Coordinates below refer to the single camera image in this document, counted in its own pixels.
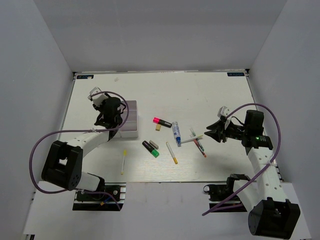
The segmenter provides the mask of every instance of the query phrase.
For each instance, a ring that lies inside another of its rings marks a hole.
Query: green cap
[[[153,150],[153,151],[151,152],[151,154],[152,154],[155,158],[159,156],[159,153],[158,153],[157,150]]]

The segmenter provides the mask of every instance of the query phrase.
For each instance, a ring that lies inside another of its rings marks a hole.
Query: sticker label
[[[94,75],[78,75],[76,79],[93,79]]]
[[[244,77],[245,74],[243,72],[227,72],[228,77]]]

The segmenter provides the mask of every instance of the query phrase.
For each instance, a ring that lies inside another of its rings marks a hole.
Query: marker
[[[172,125],[173,125],[172,126],[173,136],[176,140],[176,144],[178,145],[178,147],[181,147],[181,136],[180,136],[178,122],[174,121]]]
[[[167,121],[162,120],[162,119],[157,118],[157,117],[153,118],[153,122],[155,124],[160,124],[160,125],[165,126],[167,128],[171,128],[171,126],[172,126],[172,124],[170,122],[167,122]]]
[[[189,138],[189,139],[187,139],[187,140],[181,141],[181,143],[182,143],[182,144],[185,144],[185,143],[192,142],[193,140],[196,140],[196,139],[199,139],[199,138],[202,138],[202,137],[203,137],[203,135],[193,136],[193,137],[191,137],[191,138]]]
[[[206,158],[207,155],[205,154],[205,152],[201,149],[200,145],[199,145],[199,142],[195,139],[193,140],[195,145],[197,146],[197,148],[199,149],[199,151],[202,153],[202,155]]]
[[[126,155],[127,155],[127,150],[124,150],[124,151],[123,151],[123,160],[122,160],[121,175],[124,174],[124,166],[125,166]]]
[[[190,128],[190,131],[191,131],[191,133],[192,133],[192,137],[195,137],[195,136],[196,136],[196,133],[195,133],[195,131],[194,131],[194,129],[193,129],[192,127]],[[204,149],[204,147],[202,146],[202,144],[200,143],[199,139],[196,139],[196,141],[197,141],[198,145],[200,146],[200,148],[202,149],[202,151],[205,151],[205,149]]]
[[[159,156],[159,153],[157,150],[154,149],[153,146],[151,146],[147,141],[143,141],[142,145],[156,158]]]
[[[170,154],[171,154],[171,157],[173,158],[174,163],[175,163],[175,164],[178,164],[178,161],[177,161],[177,159],[176,159],[176,157],[175,157],[175,155],[174,155],[174,152],[172,151],[169,143],[166,142],[165,145],[166,145],[166,147],[168,148],[168,150],[169,150],[169,152],[170,152]]]

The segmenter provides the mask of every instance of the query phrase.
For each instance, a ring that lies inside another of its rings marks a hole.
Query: white arm segment
[[[252,148],[248,158],[253,166],[254,174],[257,174],[266,166],[273,156],[273,151],[266,147]],[[273,201],[286,202],[288,198],[282,189],[276,167],[271,165],[257,178],[259,201],[271,197]]]
[[[90,95],[88,96],[88,99],[92,100],[93,104],[96,105],[97,107],[100,106],[100,104],[103,102],[103,100],[108,98],[104,94],[98,94],[98,95],[95,95],[95,96],[91,97],[92,94],[97,94],[97,93],[100,93],[100,92],[101,92],[101,89],[96,86],[90,91]]]
[[[109,132],[86,132],[80,136],[67,141],[67,144],[73,147],[79,146],[83,149],[83,158],[100,144],[109,140]]]
[[[73,147],[79,146],[83,150],[84,158],[93,149],[98,147],[100,144],[106,143],[109,140],[109,132],[86,132],[80,136],[67,141],[67,144]],[[91,175],[86,172],[81,172],[81,178],[77,184],[78,189],[84,189],[88,191],[96,191],[100,179],[97,176]]]
[[[246,180],[238,180],[234,181],[233,184],[233,192],[237,191],[239,188],[241,188],[243,185],[245,185],[248,181]],[[250,212],[259,202],[260,199],[258,197],[258,191],[250,184],[245,189],[243,189],[241,192],[237,194],[237,196],[240,198],[242,204],[244,205],[245,209]]]
[[[97,176],[91,175],[87,172],[81,172],[81,178],[76,188],[94,192],[97,190],[99,182],[100,179]]]
[[[252,148],[250,150],[248,157],[255,174],[266,166],[266,163],[271,159],[272,154],[273,151],[266,147],[260,147],[258,149]],[[267,197],[271,197],[273,201],[286,202],[287,195],[282,189],[275,166],[269,166],[256,181],[258,184],[258,190],[251,184],[237,194],[248,212],[251,211],[261,200],[267,200]],[[247,182],[248,181],[246,180],[234,181],[233,191],[237,191]]]

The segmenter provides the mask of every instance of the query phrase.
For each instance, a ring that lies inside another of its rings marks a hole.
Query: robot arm
[[[94,109],[100,112],[94,125],[114,129],[123,121],[121,105],[124,108],[126,106],[119,98],[111,97],[106,93],[91,97],[99,92],[101,90],[95,87],[88,97],[93,102]],[[53,142],[42,170],[42,179],[69,191],[83,189],[99,192],[103,189],[105,180],[82,172],[83,158],[100,144],[112,139],[117,131],[86,132],[66,142],[59,140]]]
[[[204,134],[217,142],[226,142],[228,138],[240,140],[253,166],[254,173],[259,173],[273,156],[273,145],[268,136],[263,135],[264,113],[248,110],[244,123],[232,123],[227,107],[218,112],[219,121],[207,127]],[[248,179],[235,179],[231,194],[242,187]],[[289,201],[279,181],[276,167],[271,164],[257,178],[258,193],[249,185],[238,193],[238,197],[249,212],[248,226],[252,235],[289,239],[300,216],[300,208]]]

